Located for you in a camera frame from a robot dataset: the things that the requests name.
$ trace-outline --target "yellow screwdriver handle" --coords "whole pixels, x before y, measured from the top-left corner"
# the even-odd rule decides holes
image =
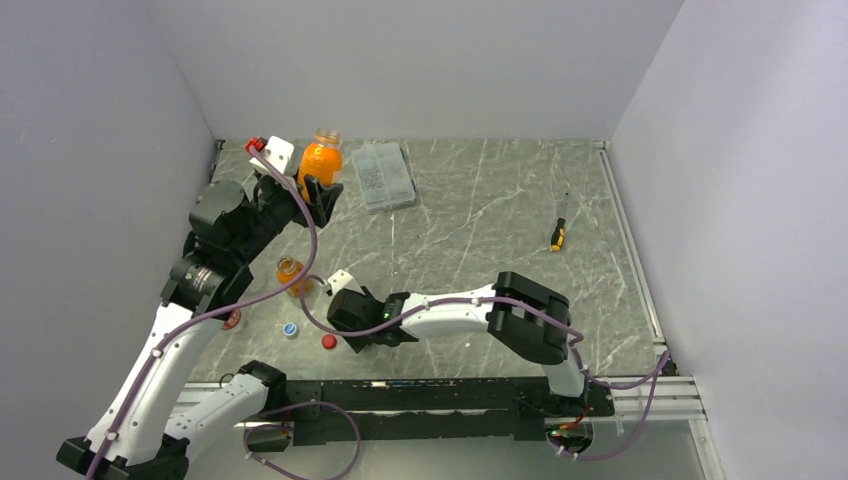
[[[562,245],[565,243],[565,219],[562,217],[557,218],[557,226],[554,229],[553,235],[551,235],[551,250],[558,252],[562,249]]]

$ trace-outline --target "red bottle cap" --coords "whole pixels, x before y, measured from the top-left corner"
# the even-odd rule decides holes
[[[327,350],[332,350],[336,348],[336,345],[338,343],[339,341],[336,340],[336,337],[334,335],[330,335],[329,333],[327,335],[324,335],[324,337],[321,339],[321,345],[323,345],[324,348],[326,348]]]

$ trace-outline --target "red connector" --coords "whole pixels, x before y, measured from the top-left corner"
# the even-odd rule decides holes
[[[268,143],[268,140],[265,140],[262,137],[253,137],[253,138],[251,138],[250,140],[247,141],[247,144],[245,144],[245,146],[244,146],[244,150],[247,153],[250,153],[250,147],[253,147],[253,148],[256,149],[257,152],[261,152],[262,149],[265,148],[265,145],[267,143]]]

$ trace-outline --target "plastic storage box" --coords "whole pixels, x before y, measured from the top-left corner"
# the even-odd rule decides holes
[[[397,142],[365,145],[353,152],[362,201],[368,213],[385,212],[415,203],[403,150]]]

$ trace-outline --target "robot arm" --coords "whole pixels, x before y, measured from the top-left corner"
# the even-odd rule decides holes
[[[586,380],[573,353],[568,335],[548,323],[508,304],[480,299],[507,297],[541,310],[571,325],[569,302],[564,296],[515,272],[501,272],[495,283],[468,292],[423,295],[400,292],[380,302],[340,270],[328,280],[333,299],[327,320],[340,331],[363,331],[390,318],[417,310],[394,327],[361,337],[344,337],[356,353],[371,344],[395,347],[403,342],[451,333],[488,332],[527,361],[542,366],[554,394],[581,397]],[[467,299],[465,303],[440,303],[442,299]]]
[[[249,146],[262,152],[280,172],[293,177],[299,152],[276,137],[254,139]],[[239,375],[212,398],[183,417],[169,421],[174,404],[200,354],[221,329],[227,315],[210,318],[187,328],[163,350],[157,345],[177,326],[219,307],[234,304],[253,276],[249,264],[291,222],[306,226],[303,213],[289,190],[277,183],[260,162],[253,163],[257,177],[252,196],[234,181],[207,185],[189,215],[191,232],[183,257],[172,267],[162,290],[162,304],[141,354],[109,409],[85,437],[68,439],[57,460],[85,474],[103,443],[111,441],[95,478],[182,478],[188,462],[217,437],[266,405],[279,407],[280,385],[285,395],[285,375],[260,363],[242,368]],[[327,224],[342,185],[325,187],[305,178],[311,202],[306,203],[317,227]],[[144,381],[133,388],[143,366],[154,358]],[[124,421],[109,432],[127,398]]]

